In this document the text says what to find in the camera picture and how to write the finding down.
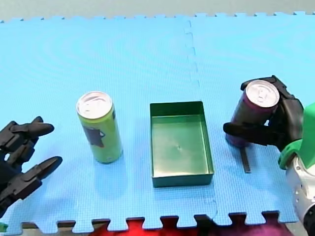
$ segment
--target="can top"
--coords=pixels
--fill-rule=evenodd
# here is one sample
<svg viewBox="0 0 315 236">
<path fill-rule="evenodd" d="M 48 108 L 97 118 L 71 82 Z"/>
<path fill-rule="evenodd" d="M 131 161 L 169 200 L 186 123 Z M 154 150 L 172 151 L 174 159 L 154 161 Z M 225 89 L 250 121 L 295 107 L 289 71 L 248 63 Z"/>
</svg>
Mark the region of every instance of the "can top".
<svg viewBox="0 0 315 236">
<path fill-rule="evenodd" d="M 251 81 L 245 92 L 250 102 L 264 108 L 275 106 L 280 98 L 277 88 L 265 80 Z"/>
<path fill-rule="evenodd" d="M 86 119 L 98 119 L 109 113 L 113 102 L 109 95 L 91 91 L 84 94 L 77 102 L 77 112 Z"/>
</svg>

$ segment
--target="metal tray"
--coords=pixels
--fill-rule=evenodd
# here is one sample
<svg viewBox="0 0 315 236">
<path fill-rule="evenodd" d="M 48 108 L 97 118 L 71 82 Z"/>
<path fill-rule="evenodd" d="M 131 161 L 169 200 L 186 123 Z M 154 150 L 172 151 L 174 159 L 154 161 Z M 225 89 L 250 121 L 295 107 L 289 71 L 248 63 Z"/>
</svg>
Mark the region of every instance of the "metal tray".
<svg viewBox="0 0 315 236">
<path fill-rule="evenodd" d="M 206 185 L 214 173 L 202 102 L 152 103 L 154 187 Z"/>
</svg>

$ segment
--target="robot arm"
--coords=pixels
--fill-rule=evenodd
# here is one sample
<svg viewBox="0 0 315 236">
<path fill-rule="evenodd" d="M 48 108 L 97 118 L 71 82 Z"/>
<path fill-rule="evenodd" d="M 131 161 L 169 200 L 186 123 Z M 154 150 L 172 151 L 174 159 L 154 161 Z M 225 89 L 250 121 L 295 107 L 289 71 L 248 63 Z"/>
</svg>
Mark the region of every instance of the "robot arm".
<svg viewBox="0 0 315 236">
<path fill-rule="evenodd" d="M 301 102 L 288 93 L 275 76 L 261 78 L 279 91 L 280 100 L 267 125 L 225 123 L 230 135 L 260 145 L 274 145 L 281 152 L 278 164 L 286 170 L 293 190 L 297 216 L 310 236 L 315 235 L 315 103 L 303 109 Z M 243 90 L 250 81 L 244 82 Z"/>
<path fill-rule="evenodd" d="M 0 131 L 0 218 L 18 199 L 25 199 L 39 188 L 41 180 L 61 164 L 62 158 L 55 156 L 22 173 L 22 165 L 33 155 L 38 137 L 53 130 L 51 124 L 37 117 L 22 125 L 12 121 Z"/>
</svg>

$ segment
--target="blue foam mat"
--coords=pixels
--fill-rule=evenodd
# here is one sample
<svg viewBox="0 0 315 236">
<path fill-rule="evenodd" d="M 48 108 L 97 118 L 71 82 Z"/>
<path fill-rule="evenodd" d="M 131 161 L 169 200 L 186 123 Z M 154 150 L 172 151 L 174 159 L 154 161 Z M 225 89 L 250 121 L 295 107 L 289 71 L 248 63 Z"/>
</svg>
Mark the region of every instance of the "blue foam mat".
<svg viewBox="0 0 315 236">
<path fill-rule="evenodd" d="M 272 147 L 248 149 L 252 174 L 244 174 L 236 150 L 224 140 L 247 79 L 276 74 L 304 105 L 312 103 L 315 16 L 115 19 L 55 17 L 0 24 L 0 125 L 41 115 L 55 126 L 37 144 L 27 170 L 61 155 L 63 164 L 41 188 L 5 214 L 8 234 L 34 222 L 44 233 L 58 221 L 76 221 L 76 233 L 91 221 L 110 219 L 110 230 L 127 229 L 127 218 L 144 217 L 160 228 L 161 216 L 179 216 L 193 227 L 197 214 L 230 224 L 229 213 L 264 223 L 263 211 L 281 222 L 296 221 L 291 192 Z M 114 98 L 124 156 L 95 162 L 75 112 L 78 97 L 103 90 Z M 215 166 L 209 186 L 154 189 L 150 162 L 150 102 L 202 100 Z"/>
</svg>

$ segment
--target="green can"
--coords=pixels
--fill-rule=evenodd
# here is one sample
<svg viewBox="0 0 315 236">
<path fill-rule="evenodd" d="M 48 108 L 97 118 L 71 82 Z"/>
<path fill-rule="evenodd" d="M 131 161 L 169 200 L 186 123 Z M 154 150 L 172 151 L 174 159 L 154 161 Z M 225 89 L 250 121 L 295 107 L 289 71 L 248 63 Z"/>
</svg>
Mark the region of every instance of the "green can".
<svg viewBox="0 0 315 236">
<path fill-rule="evenodd" d="M 116 161 L 123 146 L 110 96 L 100 91 L 88 92 L 79 98 L 76 109 L 94 158 L 101 163 Z"/>
</svg>

